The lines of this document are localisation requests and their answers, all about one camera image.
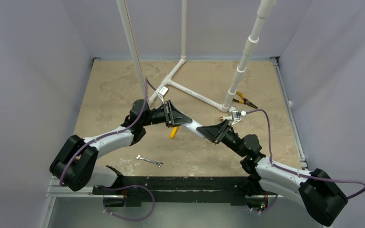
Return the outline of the white remote control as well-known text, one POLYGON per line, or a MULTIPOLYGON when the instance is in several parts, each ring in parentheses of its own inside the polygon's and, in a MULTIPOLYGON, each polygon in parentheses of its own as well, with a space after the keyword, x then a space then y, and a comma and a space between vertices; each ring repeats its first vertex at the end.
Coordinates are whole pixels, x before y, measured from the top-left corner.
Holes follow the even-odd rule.
POLYGON ((182 117, 182 122, 181 126, 186 130, 192 132, 201 139, 205 139, 205 136, 197 130, 198 127, 202 127, 200 123, 189 117, 182 117))

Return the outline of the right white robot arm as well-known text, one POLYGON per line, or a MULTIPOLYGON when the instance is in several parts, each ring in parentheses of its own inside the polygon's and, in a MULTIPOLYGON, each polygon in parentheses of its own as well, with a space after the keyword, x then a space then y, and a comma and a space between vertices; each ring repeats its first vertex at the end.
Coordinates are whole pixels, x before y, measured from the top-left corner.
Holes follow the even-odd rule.
POLYGON ((331 226, 348 203, 347 196, 329 175, 321 170, 305 171, 274 162, 261 152, 255 134, 239 137, 228 121, 196 130, 214 144, 223 143, 243 159, 240 164, 251 176, 248 188, 253 193, 262 190, 276 193, 303 206, 308 214, 323 226, 331 226))

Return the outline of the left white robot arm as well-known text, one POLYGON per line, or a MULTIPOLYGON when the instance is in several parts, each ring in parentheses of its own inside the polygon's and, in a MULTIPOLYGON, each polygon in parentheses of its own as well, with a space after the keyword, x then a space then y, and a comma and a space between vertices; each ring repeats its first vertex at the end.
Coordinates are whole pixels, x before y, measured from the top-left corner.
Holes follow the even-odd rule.
POLYGON ((150 109, 143 99, 136 100, 121 126, 102 135, 81 138, 70 136, 50 165, 49 171, 60 180, 61 186, 78 191, 86 185, 102 185, 110 194, 118 194, 123 187, 119 172, 108 166, 95 167, 98 158, 117 149, 138 143, 146 134, 145 127, 164 123, 167 127, 183 126, 197 133, 199 126, 177 110, 170 100, 157 109, 150 109))

